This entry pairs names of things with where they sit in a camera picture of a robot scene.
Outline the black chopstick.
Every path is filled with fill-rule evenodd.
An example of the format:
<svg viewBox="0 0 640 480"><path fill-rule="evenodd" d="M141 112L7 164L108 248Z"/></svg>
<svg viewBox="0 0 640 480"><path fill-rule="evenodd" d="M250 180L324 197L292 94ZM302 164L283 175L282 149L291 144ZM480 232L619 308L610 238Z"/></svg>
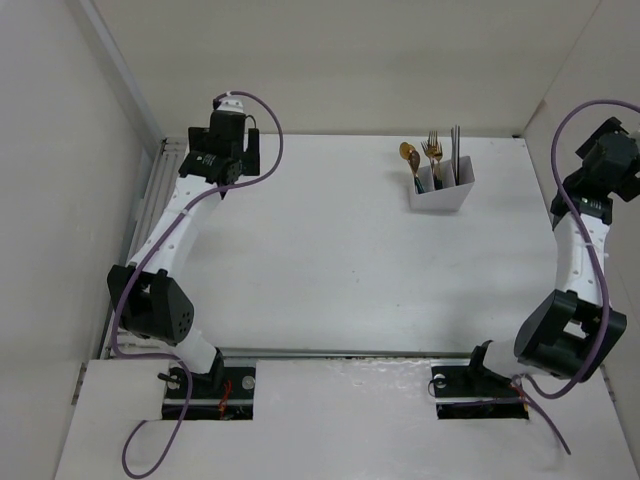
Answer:
<svg viewBox="0 0 640 480"><path fill-rule="evenodd" d="M459 125L455 125L454 126L454 140L455 140L455 146L454 146L454 158L453 158L453 163L454 163L454 175L455 175L455 182L456 185L459 185L459 173L460 173L460 163L459 163L459 159L460 159L460 126Z"/></svg>
<svg viewBox="0 0 640 480"><path fill-rule="evenodd" d="M456 166L456 184L460 184L460 125L455 125L455 166Z"/></svg>

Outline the silver chopstick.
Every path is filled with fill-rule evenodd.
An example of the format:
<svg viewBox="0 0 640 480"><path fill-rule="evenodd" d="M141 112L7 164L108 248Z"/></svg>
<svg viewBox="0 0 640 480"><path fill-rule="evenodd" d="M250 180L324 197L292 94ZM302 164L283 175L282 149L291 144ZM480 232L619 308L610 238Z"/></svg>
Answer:
<svg viewBox="0 0 640 480"><path fill-rule="evenodd" d="M456 147L456 140L455 140L455 125L451 128L450 131L450 137L451 137L451 160L450 160L450 165L451 165L451 169L452 169L452 175L453 175L453 179L454 179L454 183L455 183L455 179L456 179L456 166L455 166L455 147Z"/></svg>
<svg viewBox="0 0 640 480"><path fill-rule="evenodd" d="M458 140L458 125L455 125L452 128L452 160L451 160L451 164L452 164L452 170L453 170L453 175L454 175L454 181L455 184L458 185L458 160L459 160L459 140Z"/></svg>

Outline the gold round spoon green handle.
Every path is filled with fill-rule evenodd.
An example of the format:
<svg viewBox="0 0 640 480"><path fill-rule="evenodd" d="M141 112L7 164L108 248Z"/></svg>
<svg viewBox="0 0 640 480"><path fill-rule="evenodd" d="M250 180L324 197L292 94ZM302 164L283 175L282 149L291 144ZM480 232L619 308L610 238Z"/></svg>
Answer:
<svg viewBox="0 0 640 480"><path fill-rule="evenodd" d="M412 150L408 156L408 163L413 173L414 185L418 194L424 194L425 189L419 177L420 155L416 150Z"/></svg>

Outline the gold fork green handle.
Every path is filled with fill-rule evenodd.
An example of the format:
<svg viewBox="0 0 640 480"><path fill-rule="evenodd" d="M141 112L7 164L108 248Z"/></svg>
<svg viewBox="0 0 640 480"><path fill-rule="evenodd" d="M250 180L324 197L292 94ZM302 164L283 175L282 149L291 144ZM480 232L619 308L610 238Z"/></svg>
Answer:
<svg viewBox="0 0 640 480"><path fill-rule="evenodd" d="M421 147L423 149L423 153L427 156L430 162L434 189L440 190L442 188L442 181L439 177L438 167L439 158L441 157L441 151L439 150L436 143L429 143L428 141L422 141Z"/></svg>

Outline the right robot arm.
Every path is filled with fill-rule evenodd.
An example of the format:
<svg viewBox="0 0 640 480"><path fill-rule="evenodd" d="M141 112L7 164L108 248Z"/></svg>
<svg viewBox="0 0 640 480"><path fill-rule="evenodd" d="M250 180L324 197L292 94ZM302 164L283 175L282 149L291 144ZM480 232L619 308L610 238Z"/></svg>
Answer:
<svg viewBox="0 0 640 480"><path fill-rule="evenodd" d="M611 117L577 149L582 164L558 188L550 212L557 244L554 290L510 341L477 346L463 369L465 386L487 393L499 380L545 373L587 381L626 330L627 318L610 304L605 244L613 200L639 195L636 137Z"/></svg>

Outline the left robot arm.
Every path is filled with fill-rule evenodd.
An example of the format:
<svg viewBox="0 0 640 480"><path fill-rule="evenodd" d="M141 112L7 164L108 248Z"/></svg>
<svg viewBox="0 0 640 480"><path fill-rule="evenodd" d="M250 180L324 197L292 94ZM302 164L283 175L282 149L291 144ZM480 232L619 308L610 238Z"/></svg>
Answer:
<svg viewBox="0 0 640 480"><path fill-rule="evenodd" d="M164 346L161 357L182 363L201 396L223 387L219 350L195 323L195 307L178 278L205 220L244 176L260 172L259 131L238 98L215 102L206 127L191 127L168 203L141 248L114 265L107 285L112 334L126 331Z"/></svg>

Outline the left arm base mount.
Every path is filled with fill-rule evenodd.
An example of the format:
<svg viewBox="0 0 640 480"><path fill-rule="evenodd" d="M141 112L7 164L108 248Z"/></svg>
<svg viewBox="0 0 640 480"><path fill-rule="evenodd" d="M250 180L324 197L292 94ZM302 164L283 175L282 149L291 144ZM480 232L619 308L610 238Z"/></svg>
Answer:
<svg viewBox="0 0 640 480"><path fill-rule="evenodd" d="M251 420L255 391L254 366L226 366L218 353L209 373L192 373L192 393L185 420ZM187 374L178 365L157 378L165 383L163 420L177 420L187 400Z"/></svg>

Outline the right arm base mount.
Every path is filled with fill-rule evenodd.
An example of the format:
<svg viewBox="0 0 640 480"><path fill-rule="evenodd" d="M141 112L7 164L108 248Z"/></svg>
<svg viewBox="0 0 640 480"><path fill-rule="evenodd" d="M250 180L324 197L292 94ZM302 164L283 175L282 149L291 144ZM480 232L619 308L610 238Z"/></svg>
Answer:
<svg viewBox="0 0 640 480"><path fill-rule="evenodd" d="M521 396L504 377L468 365L437 365L431 372L429 391L439 420L529 419Z"/></svg>

